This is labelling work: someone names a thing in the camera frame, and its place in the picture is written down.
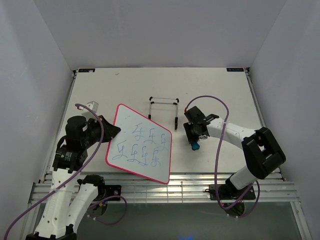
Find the blue whiteboard eraser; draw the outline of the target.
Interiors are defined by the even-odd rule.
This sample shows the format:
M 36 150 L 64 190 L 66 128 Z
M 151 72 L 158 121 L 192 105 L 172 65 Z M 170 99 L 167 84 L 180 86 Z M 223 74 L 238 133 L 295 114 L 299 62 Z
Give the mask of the blue whiteboard eraser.
M 193 151 L 199 150 L 200 149 L 200 145 L 197 142 L 192 142 L 191 143 L 191 148 Z

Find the pink framed whiteboard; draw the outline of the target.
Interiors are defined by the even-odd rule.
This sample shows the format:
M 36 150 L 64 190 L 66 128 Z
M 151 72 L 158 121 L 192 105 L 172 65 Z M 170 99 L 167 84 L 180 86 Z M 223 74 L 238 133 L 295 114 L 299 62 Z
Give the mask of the pink framed whiteboard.
M 108 144 L 106 163 L 167 185 L 171 172 L 172 132 L 123 103 L 117 106 L 113 124 L 120 132 Z

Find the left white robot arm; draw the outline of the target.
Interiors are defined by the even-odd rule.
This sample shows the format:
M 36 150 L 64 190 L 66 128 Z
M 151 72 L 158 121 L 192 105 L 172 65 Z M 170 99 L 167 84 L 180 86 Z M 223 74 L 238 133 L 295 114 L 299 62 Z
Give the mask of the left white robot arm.
M 103 116 L 98 119 L 73 116 L 67 120 L 65 135 L 58 141 L 52 164 L 53 192 L 46 199 L 42 217 L 28 240 L 75 240 L 82 217 L 90 203 L 106 195 L 104 178 L 87 175 L 79 178 L 88 162 L 88 149 L 108 143 L 121 132 Z

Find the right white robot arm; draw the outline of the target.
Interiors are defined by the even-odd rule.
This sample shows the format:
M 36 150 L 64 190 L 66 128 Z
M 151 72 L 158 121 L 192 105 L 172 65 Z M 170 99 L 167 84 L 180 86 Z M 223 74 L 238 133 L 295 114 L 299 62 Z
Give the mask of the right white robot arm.
M 245 166 L 218 188 L 232 199 L 237 199 L 248 185 L 265 179 L 286 161 L 283 150 L 267 127 L 254 130 L 227 123 L 218 115 L 206 116 L 196 106 L 185 110 L 184 115 L 187 122 L 183 127 L 192 150 L 200 148 L 199 141 L 223 137 L 224 141 L 243 151 Z

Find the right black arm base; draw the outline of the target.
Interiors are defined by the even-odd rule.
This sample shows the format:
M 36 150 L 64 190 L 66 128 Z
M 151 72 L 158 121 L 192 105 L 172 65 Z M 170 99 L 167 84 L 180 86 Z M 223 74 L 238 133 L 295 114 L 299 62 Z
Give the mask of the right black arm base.
M 218 195 L 220 200 L 237 200 L 248 188 L 248 185 L 242 189 L 237 189 L 230 181 L 224 184 L 218 184 Z M 211 200 L 217 200 L 215 184 L 210 184 L 205 193 L 209 194 Z M 254 188 L 251 186 L 248 192 L 240 198 L 240 200 L 255 200 L 256 194 Z

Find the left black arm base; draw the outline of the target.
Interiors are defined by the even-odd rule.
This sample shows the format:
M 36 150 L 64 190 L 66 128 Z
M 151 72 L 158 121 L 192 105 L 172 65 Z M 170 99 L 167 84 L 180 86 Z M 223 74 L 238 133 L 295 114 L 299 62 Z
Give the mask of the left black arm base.
M 107 185 L 105 184 L 103 187 L 103 198 L 111 197 L 111 196 L 120 196 L 122 192 L 121 185 Z

